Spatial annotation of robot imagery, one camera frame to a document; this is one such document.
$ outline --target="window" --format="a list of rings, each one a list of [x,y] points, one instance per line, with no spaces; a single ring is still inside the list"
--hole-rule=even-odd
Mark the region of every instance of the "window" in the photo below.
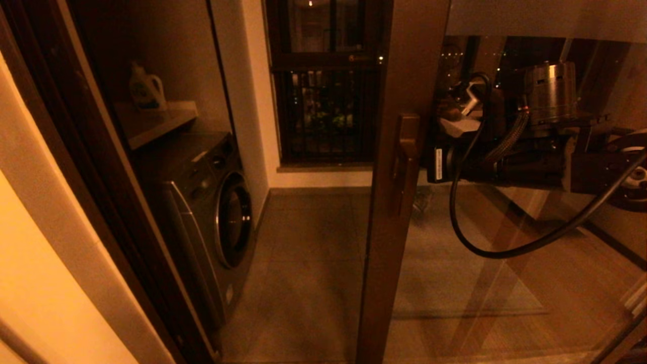
[[[267,1],[283,165],[372,161],[376,3]]]

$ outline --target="glass door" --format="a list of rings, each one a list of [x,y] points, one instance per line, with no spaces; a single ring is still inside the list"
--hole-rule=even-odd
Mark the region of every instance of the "glass door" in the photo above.
[[[645,335],[647,6],[394,3],[358,362],[616,362]]]

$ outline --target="door handle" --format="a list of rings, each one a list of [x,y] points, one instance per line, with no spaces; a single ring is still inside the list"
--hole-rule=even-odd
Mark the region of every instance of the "door handle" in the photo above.
[[[397,145],[393,162],[393,195],[391,198],[391,213],[400,216],[406,187],[418,178],[420,148],[418,134],[420,132],[420,115],[403,113],[398,117]]]

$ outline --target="washing machine door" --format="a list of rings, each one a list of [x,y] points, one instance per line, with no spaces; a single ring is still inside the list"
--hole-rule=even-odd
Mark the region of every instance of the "washing machine door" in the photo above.
[[[215,204],[218,258],[225,267],[234,268],[245,257],[252,234],[252,200],[241,172],[225,177]]]

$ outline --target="wooden floor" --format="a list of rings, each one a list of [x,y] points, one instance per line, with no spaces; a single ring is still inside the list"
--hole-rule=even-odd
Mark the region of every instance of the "wooden floor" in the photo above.
[[[453,236],[447,196],[447,187],[433,187],[427,208],[414,213],[403,267],[415,266],[408,264],[412,260],[438,266],[448,260],[479,264],[474,283],[455,289],[469,293],[459,309],[479,312],[493,292],[497,299],[512,296],[519,283],[543,309],[394,319],[385,362],[587,363],[631,319],[622,298],[644,280],[644,272],[606,244],[575,231],[527,256],[479,260]],[[225,361],[352,361],[367,191],[283,191],[269,203],[243,298],[222,331]],[[459,189],[461,226],[483,248],[521,245],[555,227],[516,211],[495,190]],[[508,270],[514,274],[501,273]],[[403,268],[402,274],[424,272]]]

